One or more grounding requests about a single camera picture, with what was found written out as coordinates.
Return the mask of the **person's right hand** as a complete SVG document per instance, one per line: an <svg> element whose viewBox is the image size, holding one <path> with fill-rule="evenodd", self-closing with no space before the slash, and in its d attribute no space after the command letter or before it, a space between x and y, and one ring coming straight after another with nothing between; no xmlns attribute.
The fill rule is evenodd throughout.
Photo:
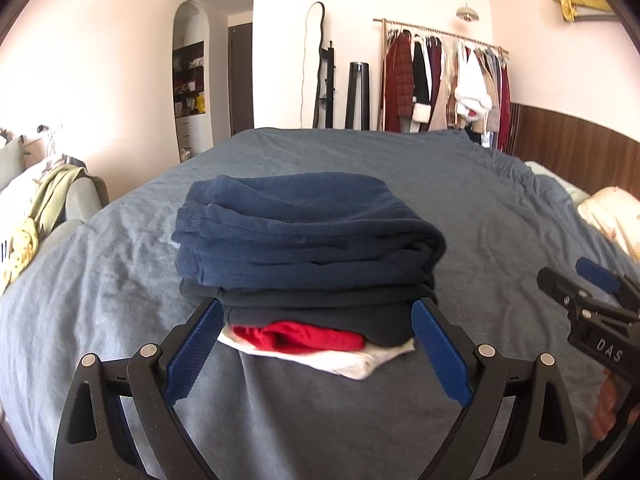
<svg viewBox="0 0 640 480"><path fill-rule="evenodd" d="M603 441L608 436L617 420L618 391L615 374L605 368L603 375L596 407L590 420L590 431L597 441Z"/></svg>

